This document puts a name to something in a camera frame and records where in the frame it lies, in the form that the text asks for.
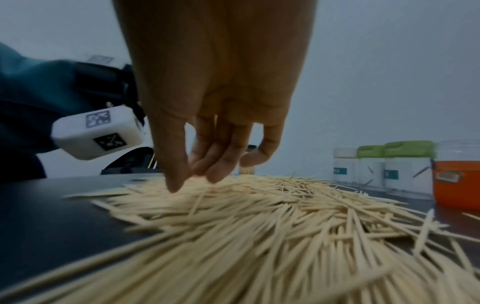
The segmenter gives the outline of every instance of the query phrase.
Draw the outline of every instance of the table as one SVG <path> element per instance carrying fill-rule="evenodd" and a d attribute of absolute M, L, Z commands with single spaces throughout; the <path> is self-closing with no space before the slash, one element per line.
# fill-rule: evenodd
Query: table
<path fill-rule="evenodd" d="M 146 234 L 123 233 L 128 224 L 85 199 L 65 200 L 68 194 L 115 188 L 135 178 L 161 174 L 102 175 L 31 180 L 0 185 L 0 289 L 75 260 L 141 239 Z M 383 192 L 370 196 L 397 199 L 419 211 L 436 209 L 448 230 L 480 238 L 480 221 L 461 210 L 439 207 L 432 200 L 399 198 Z M 461 242 L 476 267 L 480 244 Z"/>

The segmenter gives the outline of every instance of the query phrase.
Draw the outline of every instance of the gray wall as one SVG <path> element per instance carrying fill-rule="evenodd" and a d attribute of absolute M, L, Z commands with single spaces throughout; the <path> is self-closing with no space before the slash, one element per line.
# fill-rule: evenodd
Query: gray wall
<path fill-rule="evenodd" d="M 480 138 L 479 38 L 479 0 L 320 1 L 282 145 L 257 171 L 331 178 L 334 147 Z M 108 0 L 2 0 L 0 41 L 37 58 L 128 61 Z M 261 137 L 256 127 L 251 143 Z M 98 174 L 116 157 L 41 158 L 62 177 Z"/>

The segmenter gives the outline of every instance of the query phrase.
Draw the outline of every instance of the orange container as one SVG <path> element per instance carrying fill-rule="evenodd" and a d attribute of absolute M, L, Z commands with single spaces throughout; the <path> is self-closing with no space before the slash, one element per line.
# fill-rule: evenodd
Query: orange container
<path fill-rule="evenodd" d="M 437 145 L 433 194 L 438 205 L 480 211 L 480 141 Z"/>

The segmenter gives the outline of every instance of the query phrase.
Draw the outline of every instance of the finger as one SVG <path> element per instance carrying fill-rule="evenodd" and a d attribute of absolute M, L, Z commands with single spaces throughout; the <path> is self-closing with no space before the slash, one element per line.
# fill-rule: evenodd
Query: finger
<path fill-rule="evenodd" d="M 215 140 L 208 149 L 205 157 L 192 165 L 192 174 L 203 176 L 225 153 L 230 144 L 232 124 L 222 118 L 217 118 L 215 125 Z"/>
<path fill-rule="evenodd" d="M 240 157 L 249 146 L 253 124 L 231 128 L 231 140 L 221 158 L 207 170 L 205 176 L 210 183 L 218 183 L 229 175 L 239 163 Z"/>
<path fill-rule="evenodd" d="M 276 126 L 263 126 L 263 139 L 255 150 L 240 159 L 240 167 L 253 167 L 268 161 L 280 145 L 284 122 Z"/>
<path fill-rule="evenodd" d="M 177 192 L 191 176 L 185 148 L 186 122 L 162 111 L 150 117 L 157 168 L 162 170 L 168 190 Z"/>
<path fill-rule="evenodd" d="M 196 136 L 193 146 L 188 156 L 190 167 L 203 159 L 214 141 L 215 136 L 215 117 L 195 117 Z"/>

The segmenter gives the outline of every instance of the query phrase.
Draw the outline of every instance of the green lid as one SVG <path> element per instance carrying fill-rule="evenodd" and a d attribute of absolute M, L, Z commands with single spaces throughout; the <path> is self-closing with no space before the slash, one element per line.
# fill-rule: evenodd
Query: green lid
<path fill-rule="evenodd" d="M 384 158 L 384 146 L 360 146 L 356 151 L 357 158 Z"/>
<path fill-rule="evenodd" d="M 435 143 L 430 140 L 387 143 L 385 144 L 385 157 L 435 157 Z"/>

